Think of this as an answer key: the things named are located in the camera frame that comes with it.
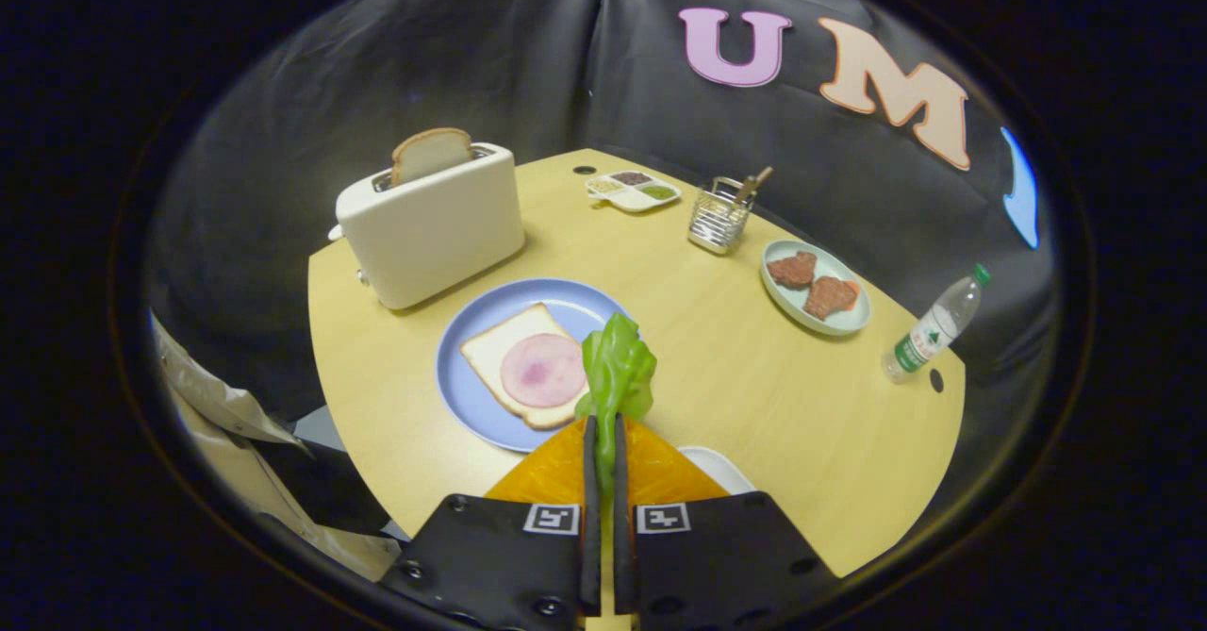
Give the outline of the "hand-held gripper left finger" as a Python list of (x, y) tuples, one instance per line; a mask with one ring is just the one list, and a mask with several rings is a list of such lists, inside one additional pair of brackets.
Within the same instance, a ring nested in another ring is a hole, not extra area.
[(525, 458), (578, 485), (559, 501), (450, 493), (380, 585), (445, 623), (478, 630), (576, 630), (600, 610), (601, 499), (595, 419), (561, 430)]

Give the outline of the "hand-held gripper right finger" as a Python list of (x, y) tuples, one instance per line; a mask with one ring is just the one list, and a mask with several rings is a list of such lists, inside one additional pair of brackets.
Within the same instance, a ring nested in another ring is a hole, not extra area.
[(639, 630), (807, 623), (836, 576), (770, 493), (721, 487), (648, 426), (616, 423), (616, 610)]

